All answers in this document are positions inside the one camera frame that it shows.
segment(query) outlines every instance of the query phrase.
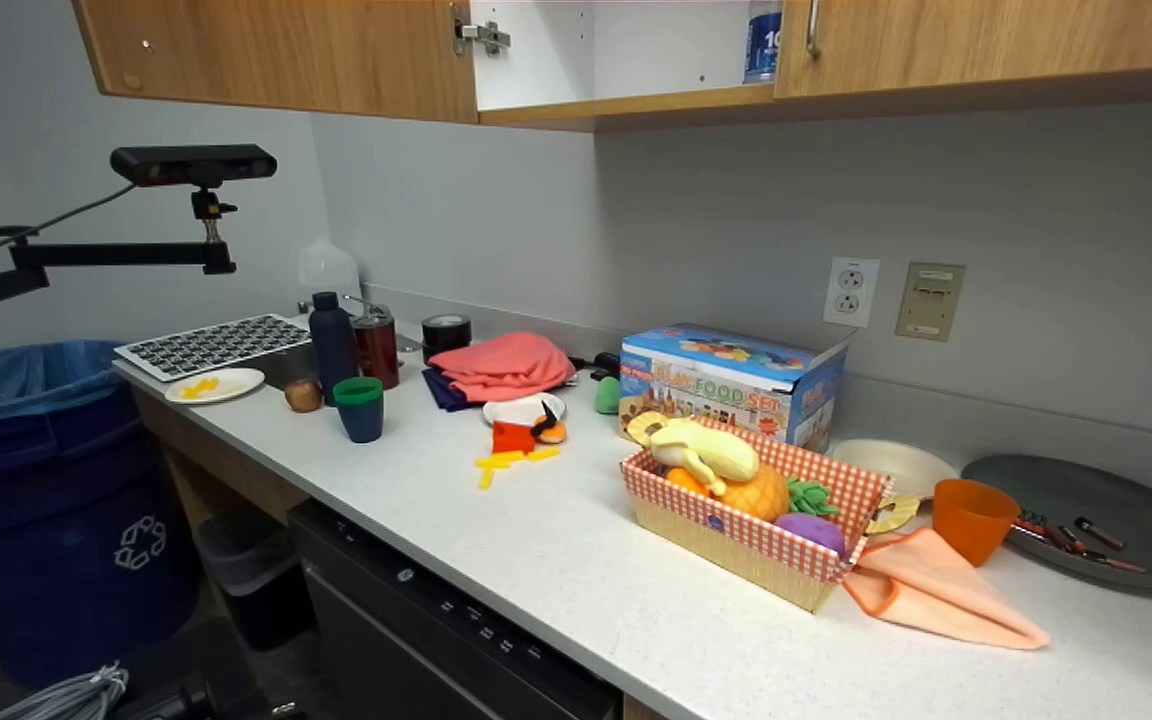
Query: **pink towel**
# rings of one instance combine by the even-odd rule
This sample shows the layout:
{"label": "pink towel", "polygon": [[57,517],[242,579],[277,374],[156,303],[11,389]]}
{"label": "pink towel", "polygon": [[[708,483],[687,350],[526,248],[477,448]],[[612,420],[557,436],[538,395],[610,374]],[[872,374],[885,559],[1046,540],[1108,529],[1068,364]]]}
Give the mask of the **pink towel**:
{"label": "pink towel", "polygon": [[887,624],[968,645],[1049,650],[1049,631],[1007,609],[931,529],[863,549],[859,565],[845,576],[845,589],[868,616]]}
{"label": "pink towel", "polygon": [[466,393],[466,400],[518,400],[573,380],[576,364],[565,350],[538,333],[507,333],[484,346],[453,350],[434,364]]}

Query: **basket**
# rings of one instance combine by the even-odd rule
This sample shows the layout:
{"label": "basket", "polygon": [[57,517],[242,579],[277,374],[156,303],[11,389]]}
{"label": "basket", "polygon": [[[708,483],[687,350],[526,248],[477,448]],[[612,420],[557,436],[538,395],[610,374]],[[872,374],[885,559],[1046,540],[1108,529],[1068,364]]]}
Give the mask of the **basket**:
{"label": "basket", "polygon": [[[739,428],[724,434],[744,436],[758,448],[760,465],[773,465],[781,476],[825,483],[837,503],[833,522],[845,529],[850,549],[857,549],[863,525],[885,503],[887,476]],[[760,517],[669,483],[665,465],[649,451],[630,455],[619,465],[619,476],[633,496],[633,513],[649,534],[684,546],[687,554],[719,565],[732,576],[744,576],[773,595],[783,595],[803,614],[816,614],[850,570],[850,555],[837,555],[825,546],[811,546]]]}

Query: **cup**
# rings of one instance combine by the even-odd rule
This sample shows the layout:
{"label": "cup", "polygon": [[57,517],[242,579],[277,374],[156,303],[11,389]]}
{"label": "cup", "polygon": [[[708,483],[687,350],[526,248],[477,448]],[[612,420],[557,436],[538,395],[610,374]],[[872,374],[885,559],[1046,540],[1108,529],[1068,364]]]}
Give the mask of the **cup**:
{"label": "cup", "polygon": [[343,426],[343,436],[357,443],[382,442],[386,428],[386,384],[375,378],[347,378],[334,384],[334,400]]}
{"label": "cup", "polygon": [[1022,522],[1022,503],[979,481],[942,481],[931,503],[931,529],[956,549],[968,565],[983,565]]}
{"label": "cup", "polygon": [[473,337],[469,316],[424,316],[424,321],[419,321],[424,364],[428,364],[436,352],[466,350],[469,337]]}

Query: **orange cup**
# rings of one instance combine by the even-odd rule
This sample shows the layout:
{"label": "orange cup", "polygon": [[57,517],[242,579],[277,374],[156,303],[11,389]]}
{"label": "orange cup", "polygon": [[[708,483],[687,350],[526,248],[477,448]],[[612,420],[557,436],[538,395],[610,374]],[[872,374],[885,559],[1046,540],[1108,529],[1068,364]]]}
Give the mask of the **orange cup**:
{"label": "orange cup", "polygon": [[968,565],[983,565],[1022,522],[1022,503],[979,481],[942,481],[931,503],[931,529],[956,549]]}

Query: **box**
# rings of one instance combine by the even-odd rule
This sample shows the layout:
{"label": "box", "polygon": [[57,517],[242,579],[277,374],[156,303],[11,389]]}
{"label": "box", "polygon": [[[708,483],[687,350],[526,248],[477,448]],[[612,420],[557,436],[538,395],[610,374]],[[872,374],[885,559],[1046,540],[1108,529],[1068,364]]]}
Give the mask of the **box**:
{"label": "box", "polygon": [[[885,503],[887,476],[739,428],[732,434],[760,451],[760,465],[773,465],[794,481],[816,481],[833,494],[833,522],[845,529],[854,555],[872,513]],[[684,494],[662,472],[665,469],[649,451],[637,451],[619,465],[633,513],[649,534],[684,546],[687,554],[719,565],[732,576],[744,576],[773,595],[783,595],[803,614],[816,614],[830,602],[833,583],[850,570],[850,555],[837,555],[833,549],[794,536],[760,517],[737,513],[719,501]]]}
{"label": "box", "polygon": [[619,346],[619,417],[645,408],[708,417],[758,436],[825,448],[845,346],[781,350],[696,326],[649,329]]}

